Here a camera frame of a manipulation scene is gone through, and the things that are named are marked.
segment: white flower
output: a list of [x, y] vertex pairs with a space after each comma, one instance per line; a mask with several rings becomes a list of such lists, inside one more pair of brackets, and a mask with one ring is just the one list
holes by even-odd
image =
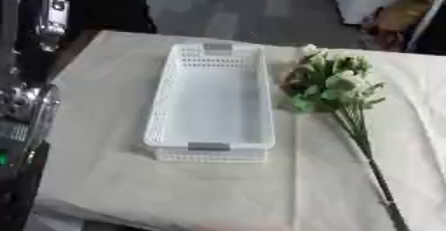
[[319, 51], [318, 47], [314, 44], [308, 44], [302, 48], [305, 56], [313, 55]]
[[353, 71], [344, 71], [339, 74], [339, 77], [343, 80], [349, 81], [354, 85], [354, 91], [363, 92], [368, 88], [367, 81], [359, 75], [355, 75]]

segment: gray basket handle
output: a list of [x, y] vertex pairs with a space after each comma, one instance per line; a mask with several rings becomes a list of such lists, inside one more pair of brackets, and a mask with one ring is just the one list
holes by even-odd
[[187, 149], [200, 151], [229, 151], [231, 150], [231, 147], [227, 143], [219, 142], [189, 142]]
[[232, 55], [232, 44], [203, 44], [205, 55], [228, 56]]

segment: beige cloth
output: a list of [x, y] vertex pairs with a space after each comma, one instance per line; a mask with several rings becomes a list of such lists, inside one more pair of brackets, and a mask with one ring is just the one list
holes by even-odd
[[[171, 45], [216, 41], [98, 35], [56, 79], [63, 104], [37, 205], [140, 227], [393, 230], [367, 168], [324, 115], [275, 110], [277, 145], [266, 164], [157, 162], [141, 150]], [[272, 75], [302, 54], [271, 46], [266, 53]], [[446, 124], [445, 58], [354, 53], [369, 56], [377, 78], [387, 82], [388, 100], [367, 117], [401, 211], [413, 231], [446, 230], [441, 151], [433, 153]]]

